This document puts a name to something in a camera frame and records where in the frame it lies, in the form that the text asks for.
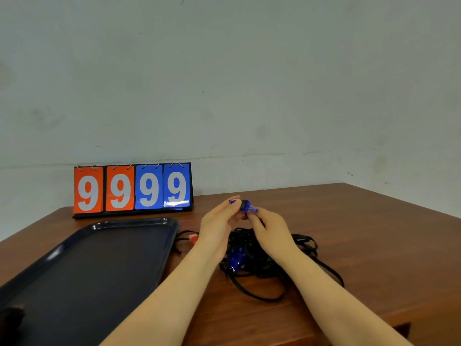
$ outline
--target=white number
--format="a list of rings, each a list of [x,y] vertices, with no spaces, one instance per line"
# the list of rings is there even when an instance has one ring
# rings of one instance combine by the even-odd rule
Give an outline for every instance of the white number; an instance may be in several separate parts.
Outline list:
[[[179,180],[179,186],[177,188],[174,186],[175,179]],[[186,179],[184,175],[179,172],[171,173],[170,176],[168,176],[168,189],[173,194],[179,193],[178,198],[174,196],[168,197],[170,202],[182,202],[186,197]]]
[[[122,190],[118,189],[118,181],[123,182]],[[123,196],[121,201],[118,201],[118,199],[111,200],[112,206],[116,209],[124,208],[126,204],[128,204],[128,202],[130,201],[131,197],[130,179],[128,178],[128,176],[122,173],[115,175],[111,181],[111,191],[112,194],[116,197]]]
[[[152,181],[152,186],[150,188],[147,188],[148,179]],[[152,173],[145,173],[144,175],[142,175],[141,179],[139,180],[139,189],[141,190],[141,193],[144,194],[145,196],[150,196],[152,194],[152,197],[150,198],[150,200],[147,200],[147,198],[139,199],[139,201],[141,202],[143,206],[149,208],[157,202],[157,199],[158,199],[157,176],[155,176]]]
[[[85,190],[86,184],[89,183],[91,188],[89,192]],[[93,176],[83,176],[82,179],[78,182],[78,194],[84,199],[89,198],[89,203],[79,202],[78,207],[82,211],[89,211],[95,207],[98,202],[99,188],[98,181]]]

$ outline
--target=tangled black cables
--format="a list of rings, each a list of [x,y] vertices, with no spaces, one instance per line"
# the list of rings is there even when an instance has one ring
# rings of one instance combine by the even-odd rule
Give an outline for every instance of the tangled black cables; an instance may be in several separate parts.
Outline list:
[[[188,238],[181,238],[181,235],[185,233],[197,232],[179,232],[176,236],[175,242],[179,240],[187,240]],[[309,256],[315,263],[324,268],[327,272],[331,273],[338,280],[341,286],[344,287],[343,278],[339,275],[339,273],[318,259],[318,245],[312,237],[301,234],[292,234],[292,237],[304,254]],[[235,252],[236,248],[245,255],[245,264],[241,266],[241,269],[237,272],[229,265],[229,259]],[[231,279],[237,289],[245,295],[264,302],[277,302],[285,296],[287,290],[286,282],[289,281],[289,277],[285,271],[262,249],[252,228],[236,228],[230,233],[226,257],[221,261],[219,267]],[[277,297],[262,297],[253,294],[245,289],[237,280],[239,277],[249,277],[252,275],[261,279],[278,278],[284,287],[284,292]]]

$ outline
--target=hand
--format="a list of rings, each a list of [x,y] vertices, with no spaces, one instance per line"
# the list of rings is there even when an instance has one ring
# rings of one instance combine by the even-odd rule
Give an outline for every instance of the hand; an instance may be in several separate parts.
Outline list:
[[[236,199],[236,201],[230,204],[231,199]],[[241,204],[240,196],[233,196],[203,216],[196,246],[210,250],[210,253],[221,261],[226,254],[230,232],[244,216],[240,212]]]
[[[266,209],[247,212],[256,238],[264,251],[280,266],[294,250],[299,250],[282,216]]]

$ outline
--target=orange card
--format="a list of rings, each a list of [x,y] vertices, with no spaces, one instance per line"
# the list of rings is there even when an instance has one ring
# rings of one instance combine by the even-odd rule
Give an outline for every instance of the orange card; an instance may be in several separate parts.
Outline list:
[[[101,167],[74,168],[74,214],[102,211]]]
[[[108,166],[106,210],[133,210],[135,207],[135,167]]]

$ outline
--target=wooden table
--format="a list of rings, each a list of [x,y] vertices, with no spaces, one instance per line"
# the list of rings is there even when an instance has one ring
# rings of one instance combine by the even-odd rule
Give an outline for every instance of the wooden table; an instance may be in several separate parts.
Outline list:
[[[461,342],[461,219],[344,183],[240,194],[283,215],[291,232],[314,237],[319,258],[342,275],[348,291],[392,326],[410,323],[415,345]],[[202,216],[228,196],[195,197],[193,212],[168,216],[180,229],[198,231]],[[5,239],[0,284],[97,221],[73,220],[72,208],[61,208]],[[171,254],[167,274],[181,255]],[[270,279],[242,284],[268,297],[281,290]],[[184,340],[188,346],[327,344],[295,288],[279,303],[264,303],[239,292],[218,269]]]

